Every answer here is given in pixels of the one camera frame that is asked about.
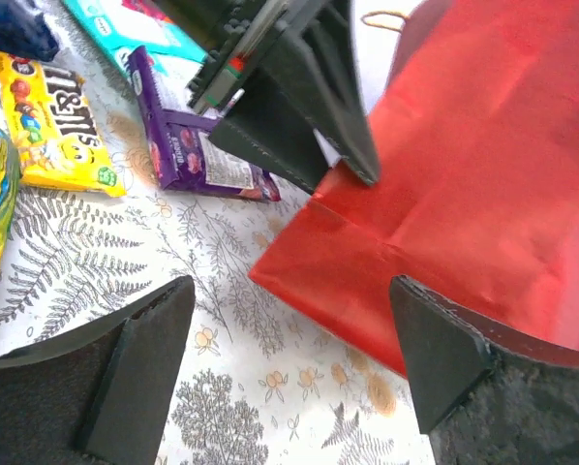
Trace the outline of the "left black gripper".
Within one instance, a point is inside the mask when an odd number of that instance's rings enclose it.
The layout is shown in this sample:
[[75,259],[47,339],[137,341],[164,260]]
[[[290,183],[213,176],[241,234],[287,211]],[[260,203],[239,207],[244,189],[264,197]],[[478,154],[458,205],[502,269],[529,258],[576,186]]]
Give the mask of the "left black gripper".
[[[223,110],[244,90],[212,132],[219,148],[312,194],[328,171],[315,129],[365,185],[380,180],[354,67],[349,1],[153,5],[206,52],[188,84],[195,113]],[[249,76],[269,48],[269,68]]]

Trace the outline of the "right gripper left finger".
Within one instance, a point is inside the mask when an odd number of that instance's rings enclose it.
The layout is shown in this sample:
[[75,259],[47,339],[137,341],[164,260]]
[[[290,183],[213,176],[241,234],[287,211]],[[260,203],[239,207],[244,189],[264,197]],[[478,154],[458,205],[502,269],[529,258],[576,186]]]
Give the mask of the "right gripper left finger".
[[178,277],[0,356],[0,464],[152,464],[195,307]]

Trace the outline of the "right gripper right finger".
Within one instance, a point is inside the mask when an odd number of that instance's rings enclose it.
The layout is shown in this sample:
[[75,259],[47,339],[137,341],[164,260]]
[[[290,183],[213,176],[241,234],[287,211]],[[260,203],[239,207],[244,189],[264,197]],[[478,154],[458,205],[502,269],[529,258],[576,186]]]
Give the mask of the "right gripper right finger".
[[438,464],[579,464],[579,352],[408,276],[389,288],[421,433]]

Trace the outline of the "teal snack packet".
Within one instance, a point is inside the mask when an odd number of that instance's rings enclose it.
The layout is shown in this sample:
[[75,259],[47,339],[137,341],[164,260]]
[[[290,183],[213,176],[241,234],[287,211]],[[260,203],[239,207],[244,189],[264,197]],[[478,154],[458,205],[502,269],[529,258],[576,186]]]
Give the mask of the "teal snack packet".
[[143,1],[66,1],[64,6],[124,76],[138,47],[146,48],[149,64],[165,76],[189,78],[205,57],[187,34]]

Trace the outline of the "purple chocolate bar wrapper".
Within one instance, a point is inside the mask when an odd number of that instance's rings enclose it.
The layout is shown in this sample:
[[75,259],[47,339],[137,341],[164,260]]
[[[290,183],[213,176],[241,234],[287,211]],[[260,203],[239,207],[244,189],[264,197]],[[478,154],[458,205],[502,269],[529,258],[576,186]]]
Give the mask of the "purple chocolate bar wrapper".
[[137,96],[154,171],[162,189],[220,197],[277,202],[279,189],[270,173],[214,145],[209,137],[220,121],[188,106],[187,84],[198,62],[157,55],[145,46],[128,57],[127,70]]

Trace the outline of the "red paper bag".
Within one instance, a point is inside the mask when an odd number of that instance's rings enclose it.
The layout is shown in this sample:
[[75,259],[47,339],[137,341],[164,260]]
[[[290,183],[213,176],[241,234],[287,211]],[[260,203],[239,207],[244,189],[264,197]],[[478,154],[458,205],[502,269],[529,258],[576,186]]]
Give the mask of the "red paper bag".
[[405,274],[579,350],[579,1],[425,1],[369,121],[381,179],[331,170],[253,281],[397,372]]

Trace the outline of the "yellow snack bar wrapper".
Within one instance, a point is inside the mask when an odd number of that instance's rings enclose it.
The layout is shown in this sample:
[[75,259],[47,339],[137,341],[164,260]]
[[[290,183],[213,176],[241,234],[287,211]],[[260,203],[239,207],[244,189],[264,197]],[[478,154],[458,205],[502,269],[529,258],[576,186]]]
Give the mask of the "yellow snack bar wrapper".
[[126,195],[75,72],[0,51],[0,101],[22,182]]

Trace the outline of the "blue Doritos chip bag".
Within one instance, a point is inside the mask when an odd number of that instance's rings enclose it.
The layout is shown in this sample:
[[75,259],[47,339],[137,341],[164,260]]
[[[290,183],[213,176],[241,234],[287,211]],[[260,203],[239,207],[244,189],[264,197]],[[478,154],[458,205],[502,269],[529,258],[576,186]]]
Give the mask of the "blue Doritos chip bag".
[[49,62],[59,44],[34,1],[0,0],[0,51]]

